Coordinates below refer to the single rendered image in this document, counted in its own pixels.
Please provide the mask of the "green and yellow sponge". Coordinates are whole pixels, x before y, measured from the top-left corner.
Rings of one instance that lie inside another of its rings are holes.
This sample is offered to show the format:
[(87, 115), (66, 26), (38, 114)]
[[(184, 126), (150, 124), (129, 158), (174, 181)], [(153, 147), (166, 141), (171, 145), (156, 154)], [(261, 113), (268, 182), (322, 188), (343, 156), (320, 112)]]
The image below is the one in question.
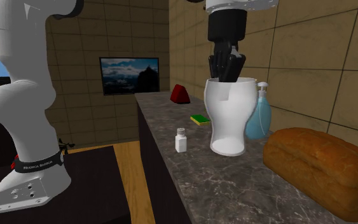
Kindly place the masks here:
[(190, 119), (199, 126), (208, 125), (210, 123), (210, 120), (203, 115), (191, 115)]

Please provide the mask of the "blue soap dispenser bottle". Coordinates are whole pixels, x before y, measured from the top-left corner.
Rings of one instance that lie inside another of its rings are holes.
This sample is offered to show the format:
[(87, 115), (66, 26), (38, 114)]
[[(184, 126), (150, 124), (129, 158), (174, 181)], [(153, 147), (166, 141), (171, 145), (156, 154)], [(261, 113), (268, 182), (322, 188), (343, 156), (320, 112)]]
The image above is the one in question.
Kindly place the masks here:
[(270, 128), (272, 111), (266, 98), (267, 82), (259, 82), (257, 84), (260, 89), (258, 90), (258, 102), (255, 110), (245, 128), (245, 135), (249, 139), (264, 138)]

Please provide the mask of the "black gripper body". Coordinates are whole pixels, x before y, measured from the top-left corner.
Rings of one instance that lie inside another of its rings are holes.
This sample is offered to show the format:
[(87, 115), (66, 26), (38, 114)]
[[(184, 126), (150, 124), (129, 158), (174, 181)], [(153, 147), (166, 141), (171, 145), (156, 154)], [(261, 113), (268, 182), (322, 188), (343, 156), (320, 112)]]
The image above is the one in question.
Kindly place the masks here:
[(244, 39), (247, 12), (240, 9), (218, 10), (209, 15), (208, 40), (238, 45)]

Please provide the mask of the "dark robot stand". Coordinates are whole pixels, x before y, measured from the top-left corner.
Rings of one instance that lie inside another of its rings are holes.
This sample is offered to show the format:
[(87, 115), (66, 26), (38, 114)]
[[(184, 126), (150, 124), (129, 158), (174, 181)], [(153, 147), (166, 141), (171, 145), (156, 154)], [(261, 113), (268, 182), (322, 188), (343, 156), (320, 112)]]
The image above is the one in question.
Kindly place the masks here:
[[(41, 178), (0, 193), (0, 224), (131, 224), (113, 147), (65, 156), (71, 184), (51, 197)], [(0, 167), (0, 181), (11, 171)]]

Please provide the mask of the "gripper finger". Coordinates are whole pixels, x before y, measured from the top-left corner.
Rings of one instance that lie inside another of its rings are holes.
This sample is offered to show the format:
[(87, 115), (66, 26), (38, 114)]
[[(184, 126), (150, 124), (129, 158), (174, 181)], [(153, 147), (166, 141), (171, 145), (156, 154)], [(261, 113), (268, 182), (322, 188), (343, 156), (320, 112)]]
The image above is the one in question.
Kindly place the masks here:
[(223, 57), (223, 73), (221, 75), (222, 82), (236, 82), (246, 60), (245, 55), (238, 52), (236, 46), (232, 46), (231, 50)]
[(228, 60), (231, 54), (231, 44), (228, 41), (215, 42), (214, 53), (209, 57), (210, 73), (212, 78), (219, 78), (226, 82)]

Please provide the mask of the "tall white glass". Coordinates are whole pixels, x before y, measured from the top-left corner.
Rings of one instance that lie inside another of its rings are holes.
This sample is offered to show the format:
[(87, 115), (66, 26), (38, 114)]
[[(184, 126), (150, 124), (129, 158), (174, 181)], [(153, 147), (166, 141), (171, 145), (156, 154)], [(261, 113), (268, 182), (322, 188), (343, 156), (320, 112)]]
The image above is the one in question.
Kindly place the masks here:
[(245, 126), (257, 104), (256, 79), (220, 82), (210, 78), (205, 84), (204, 104), (212, 125), (211, 150), (229, 157), (243, 154)]

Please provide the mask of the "framed mountain wall picture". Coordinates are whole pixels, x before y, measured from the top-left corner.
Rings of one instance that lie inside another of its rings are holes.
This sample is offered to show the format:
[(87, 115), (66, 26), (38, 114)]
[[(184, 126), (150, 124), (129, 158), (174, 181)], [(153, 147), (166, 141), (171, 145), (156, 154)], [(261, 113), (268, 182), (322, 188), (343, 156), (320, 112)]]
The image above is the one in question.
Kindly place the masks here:
[(100, 57), (104, 95), (159, 92), (159, 60), (156, 57)]

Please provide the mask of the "red wedge-shaped object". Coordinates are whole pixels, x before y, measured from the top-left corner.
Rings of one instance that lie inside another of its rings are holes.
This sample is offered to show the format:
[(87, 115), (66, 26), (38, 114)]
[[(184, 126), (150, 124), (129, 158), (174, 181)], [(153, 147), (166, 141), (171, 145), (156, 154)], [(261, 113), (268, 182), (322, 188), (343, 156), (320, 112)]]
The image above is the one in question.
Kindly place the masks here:
[(175, 85), (170, 100), (176, 104), (189, 104), (191, 102), (186, 88), (179, 84)]

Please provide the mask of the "brown bread loaf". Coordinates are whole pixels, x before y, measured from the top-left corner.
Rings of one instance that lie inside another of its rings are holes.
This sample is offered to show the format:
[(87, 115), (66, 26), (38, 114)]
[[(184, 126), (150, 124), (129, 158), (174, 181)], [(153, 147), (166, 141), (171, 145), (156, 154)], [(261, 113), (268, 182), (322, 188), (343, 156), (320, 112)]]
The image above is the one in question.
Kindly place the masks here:
[(344, 221), (358, 222), (358, 146), (312, 129), (274, 132), (263, 163)]

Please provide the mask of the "white salt shaker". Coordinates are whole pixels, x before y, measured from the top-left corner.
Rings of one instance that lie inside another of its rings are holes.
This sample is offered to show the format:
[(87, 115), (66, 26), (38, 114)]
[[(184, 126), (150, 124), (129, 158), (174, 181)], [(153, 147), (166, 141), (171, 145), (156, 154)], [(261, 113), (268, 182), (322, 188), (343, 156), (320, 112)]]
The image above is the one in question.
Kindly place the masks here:
[(175, 149), (178, 153), (187, 150), (187, 137), (185, 135), (185, 128), (177, 128)]

